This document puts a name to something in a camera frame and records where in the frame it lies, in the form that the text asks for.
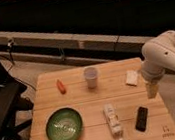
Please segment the yellow foam-tipped end effector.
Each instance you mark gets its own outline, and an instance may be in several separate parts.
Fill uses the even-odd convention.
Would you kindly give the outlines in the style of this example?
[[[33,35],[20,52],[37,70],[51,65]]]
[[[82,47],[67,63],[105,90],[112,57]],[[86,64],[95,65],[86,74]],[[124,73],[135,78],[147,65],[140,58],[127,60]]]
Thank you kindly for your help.
[[[155,81],[146,82],[147,97],[153,99],[158,93],[158,84]]]

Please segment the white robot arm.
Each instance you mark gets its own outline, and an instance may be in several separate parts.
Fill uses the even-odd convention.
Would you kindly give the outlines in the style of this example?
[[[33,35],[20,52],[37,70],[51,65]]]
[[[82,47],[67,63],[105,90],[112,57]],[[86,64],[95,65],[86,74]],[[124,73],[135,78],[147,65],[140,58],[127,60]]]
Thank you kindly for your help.
[[[166,69],[175,72],[175,31],[165,31],[142,46],[144,61],[141,74],[146,81],[147,97],[153,99],[158,93],[158,81]]]

